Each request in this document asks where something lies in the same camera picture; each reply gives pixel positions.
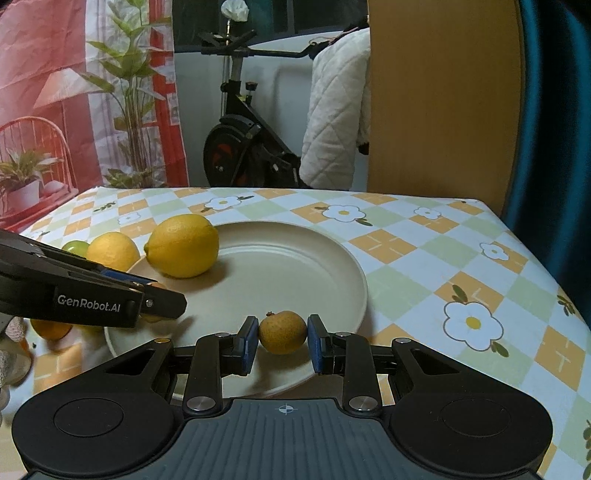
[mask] white quilted jacket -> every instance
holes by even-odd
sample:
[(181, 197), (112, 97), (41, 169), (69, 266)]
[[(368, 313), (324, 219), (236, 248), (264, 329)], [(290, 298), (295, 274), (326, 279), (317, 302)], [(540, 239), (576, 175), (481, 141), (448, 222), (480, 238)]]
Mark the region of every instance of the white quilted jacket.
[(369, 142), (369, 29), (350, 33), (314, 59), (300, 176), (314, 189), (349, 190), (355, 152)]

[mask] exercise bike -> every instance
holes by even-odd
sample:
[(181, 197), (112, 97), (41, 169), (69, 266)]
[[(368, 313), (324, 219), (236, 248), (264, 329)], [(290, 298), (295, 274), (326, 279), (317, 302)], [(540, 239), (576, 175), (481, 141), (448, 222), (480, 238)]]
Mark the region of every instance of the exercise bike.
[(209, 132), (203, 149), (205, 175), (212, 187), (306, 188), (298, 173), (299, 156), (251, 105), (257, 83), (246, 82), (246, 95), (242, 96), (242, 62), (253, 56), (313, 59), (325, 45), (312, 43), (300, 52), (255, 50), (246, 45), (255, 36), (254, 30), (239, 37), (199, 34), (203, 55), (232, 58), (230, 78), (220, 87), (226, 94), (222, 117)]

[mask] crosshair mark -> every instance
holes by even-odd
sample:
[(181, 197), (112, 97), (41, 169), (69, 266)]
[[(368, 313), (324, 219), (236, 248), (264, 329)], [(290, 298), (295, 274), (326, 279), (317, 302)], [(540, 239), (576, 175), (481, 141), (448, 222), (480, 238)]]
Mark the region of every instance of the crosshair mark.
[(287, 403), (282, 405), (279, 408), (276, 408), (276, 410), (279, 410), (281, 413), (283, 413), (283, 415), (287, 415), (288, 413), (292, 413), (295, 410), (297, 410), (297, 408), (292, 407), (291, 405), (288, 405)]

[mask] tablecloth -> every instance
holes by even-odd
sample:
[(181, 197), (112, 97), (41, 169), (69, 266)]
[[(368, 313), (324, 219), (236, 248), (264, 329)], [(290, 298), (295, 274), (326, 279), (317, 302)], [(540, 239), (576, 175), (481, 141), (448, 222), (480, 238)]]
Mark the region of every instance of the tablecloth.
[[(554, 425), (540, 474), (547, 480), (583, 477), (589, 463), (583, 431), (591, 420), (589, 328), (552, 276), (483, 203), (321, 190), (100, 187), (24, 234), (61, 247), (121, 231), (141, 249), (158, 223), (190, 212), (214, 225), (295, 223), (343, 244), (369, 287), (360, 333), (380, 345), (414, 338), (537, 398)], [(0, 480), (24, 473), (10, 435), (23, 401), (109, 358), (100, 332), (75, 327), (52, 349), (32, 329), (27, 339), (34, 367), (11, 388), (4, 411)], [(391, 403), (386, 379), (380, 382)]]

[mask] screw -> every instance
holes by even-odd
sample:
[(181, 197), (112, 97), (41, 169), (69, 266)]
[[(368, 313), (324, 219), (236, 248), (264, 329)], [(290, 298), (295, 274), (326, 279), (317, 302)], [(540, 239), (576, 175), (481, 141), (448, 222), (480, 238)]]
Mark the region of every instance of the screw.
[(216, 406), (211, 397), (193, 397), (187, 400), (187, 407), (194, 411), (207, 411)]
[(349, 407), (357, 411), (372, 411), (378, 406), (378, 401), (373, 397), (360, 395), (349, 400)]

